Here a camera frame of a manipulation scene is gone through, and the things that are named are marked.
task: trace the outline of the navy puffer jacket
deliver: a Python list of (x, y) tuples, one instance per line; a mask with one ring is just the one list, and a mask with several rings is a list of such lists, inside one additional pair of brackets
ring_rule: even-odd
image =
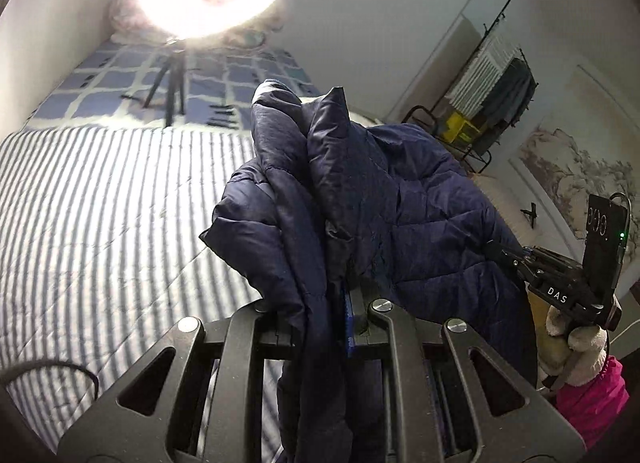
[(300, 358), (278, 389), (287, 454), (382, 461), (380, 372), (338, 342), (348, 269), (418, 318), (465, 319), (535, 383), (526, 292), (482, 255), (489, 240), (516, 239), (441, 144), (414, 125), (352, 123), (339, 88), (302, 104), (268, 80), (252, 117), (256, 157), (202, 237), (298, 332)]

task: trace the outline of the small tripod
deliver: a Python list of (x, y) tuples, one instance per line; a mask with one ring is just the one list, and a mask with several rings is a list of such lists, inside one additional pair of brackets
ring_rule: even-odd
[(166, 62), (162, 66), (162, 69), (156, 76), (153, 87), (149, 91), (149, 95), (143, 104), (146, 109), (151, 100), (153, 99), (158, 87), (164, 78), (164, 75), (169, 72), (169, 87), (166, 90), (166, 112), (164, 116), (164, 126), (171, 127), (174, 123), (175, 114), (175, 91), (180, 90), (180, 114), (186, 114), (184, 109), (184, 83), (186, 75), (186, 51), (184, 48), (175, 47), (172, 49), (171, 54), (167, 58)]

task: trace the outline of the black cable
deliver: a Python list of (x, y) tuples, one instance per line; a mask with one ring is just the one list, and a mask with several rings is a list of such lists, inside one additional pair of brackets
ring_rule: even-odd
[(25, 373), (30, 373), (31, 371), (36, 371), (37, 369), (44, 369), (46, 367), (66, 367), (67, 369), (74, 369), (75, 371), (80, 371), (88, 376), (92, 382), (94, 382), (94, 401), (98, 399), (98, 391), (100, 389), (100, 382), (98, 381), (98, 377), (93, 374), (86, 367), (79, 366), (73, 362), (67, 362), (62, 360), (33, 360), (29, 362), (22, 362), (16, 364), (13, 367), (9, 367), (9, 369), (5, 369), (0, 372), (0, 385), (3, 387), (7, 387), (12, 382), (15, 382), (18, 378), (23, 376)]
[[(424, 106), (414, 106), (411, 109), (409, 109), (407, 114), (402, 119), (402, 123), (407, 123), (411, 119), (411, 117), (414, 115), (414, 112), (416, 110), (419, 110), (419, 109), (421, 109), (424, 112), (426, 112), (431, 117), (431, 120), (433, 120), (433, 124), (432, 124), (433, 129), (432, 129), (432, 133), (431, 133), (431, 134), (433, 134), (433, 131), (436, 129), (436, 127), (438, 125), (438, 119), (434, 116), (434, 114), (429, 109), (427, 109)], [(418, 122), (422, 122), (422, 123), (426, 124), (426, 122), (423, 122), (422, 120), (419, 120), (418, 118), (416, 118), (416, 120), (418, 120)]]
[(610, 201), (613, 201), (614, 199), (620, 198), (622, 199), (622, 201), (626, 202), (626, 223), (625, 223), (625, 241), (623, 243), (623, 254), (624, 252), (626, 252), (626, 242), (629, 238), (629, 228), (631, 228), (631, 199), (629, 199), (629, 196), (627, 196), (624, 192), (615, 192), (614, 194), (611, 195), (611, 197), (609, 198)]

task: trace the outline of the drying rack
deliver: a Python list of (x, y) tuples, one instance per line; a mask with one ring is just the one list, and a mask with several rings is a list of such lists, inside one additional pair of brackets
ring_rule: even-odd
[[(491, 35), (491, 33), (495, 29), (495, 27), (500, 23), (501, 20), (505, 19), (506, 16), (505, 16), (504, 13), (507, 10), (507, 8), (509, 7), (511, 1), (512, 0), (507, 0), (507, 2), (502, 7), (502, 9), (498, 13), (498, 15), (495, 17), (495, 19), (494, 19), (493, 23), (491, 24), (491, 26), (489, 26), (488, 28), (487, 28), (487, 26), (484, 26), (484, 35), (482, 36), (481, 41), (478, 43), (476, 48), (468, 56), (468, 58), (466, 59), (465, 63), (463, 64), (463, 66), (457, 72), (456, 76), (453, 78), (452, 81), (450, 81), (449, 85), (447, 85), (447, 88), (442, 92), (442, 94), (434, 102), (434, 104), (431, 106), (431, 108), (428, 109), (427, 107), (424, 107), (424, 106), (414, 106), (407, 112), (406, 116), (402, 119), (402, 123), (407, 123), (411, 118), (413, 118), (418, 123), (418, 125), (420, 125), (420, 126), (423, 126), (423, 127), (430, 126), (431, 128), (428, 129), (430, 135), (433, 136), (434, 138), (436, 138), (438, 141), (442, 142), (447, 148), (462, 154), (462, 157), (458, 158), (459, 161), (460, 162), (465, 162), (468, 165), (468, 167), (474, 173), (478, 173), (478, 174), (481, 174), (482, 172), (484, 172), (484, 170), (487, 167), (489, 167), (489, 165), (491, 164), (491, 162), (493, 160), (493, 156), (491, 154), (491, 151), (488, 150), (484, 154), (478, 154), (478, 153), (476, 153), (476, 151), (473, 150), (473, 144), (472, 143), (469, 144), (468, 146), (466, 146), (465, 148), (460, 148), (458, 146), (453, 145), (452, 143), (447, 143), (446, 141), (441, 139), (439, 136), (436, 135), (437, 122), (438, 122), (439, 118), (437, 118), (435, 116), (434, 112), (435, 112), (436, 108), (445, 99), (445, 97), (447, 96), (447, 93), (449, 93), (449, 91), (456, 85), (456, 83), (460, 81), (460, 78), (462, 78), (462, 75), (465, 73), (465, 71), (468, 68), (469, 64), (471, 64), (471, 61), (476, 57), (478, 52), (482, 49), (482, 46), (486, 42), (486, 40), (489, 37), (489, 35)], [(523, 62), (526, 64), (527, 68), (530, 70), (529, 62), (527, 62), (527, 58), (524, 55), (524, 52), (522, 51), (522, 48), (518, 48), (518, 51), (520, 52), (520, 56), (522, 57)], [(425, 122), (424, 120), (416, 118), (414, 116), (414, 113), (417, 112), (418, 110), (422, 110), (423, 112), (426, 112), (429, 115), (429, 117), (431, 118), (431, 120), (433, 120), (433, 123), (430, 125), (427, 122)], [(472, 159), (482, 163), (482, 168), (479, 171), (476, 171), (476, 169), (474, 169), (474, 167), (468, 162), (468, 158), (472, 158)]]

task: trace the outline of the bed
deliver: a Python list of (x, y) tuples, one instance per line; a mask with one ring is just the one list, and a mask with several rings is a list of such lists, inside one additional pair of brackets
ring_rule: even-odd
[[(163, 126), (168, 75), (150, 107), (143, 109), (142, 102), (166, 55), (166, 48), (105, 42), (44, 100), (28, 127)], [(193, 50), (187, 68), (186, 115), (177, 115), (175, 126), (249, 130), (255, 88), (267, 78), (298, 96), (320, 94), (292, 55), (279, 48)]]
[[(180, 318), (214, 321), (259, 298), (198, 234), (254, 156), (255, 87), (276, 78), (300, 97), (319, 92), (281, 49), (193, 51), (187, 114), (163, 128), (167, 78), (148, 109), (142, 100), (165, 56), (105, 42), (0, 143), (0, 367), (68, 359), (104, 391)], [(265, 463), (281, 451), (281, 372), (265, 362)], [(81, 375), (55, 369), (9, 389), (52, 449), (90, 406), (89, 390)]]
[[(69, 359), (104, 390), (180, 318), (213, 321), (258, 299), (198, 239), (226, 181), (253, 155), (248, 133), (217, 127), (9, 136), (0, 145), (0, 365)], [(271, 462), (281, 366), (265, 363), (262, 459)], [(64, 370), (10, 386), (52, 449), (90, 405), (89, 390)]]

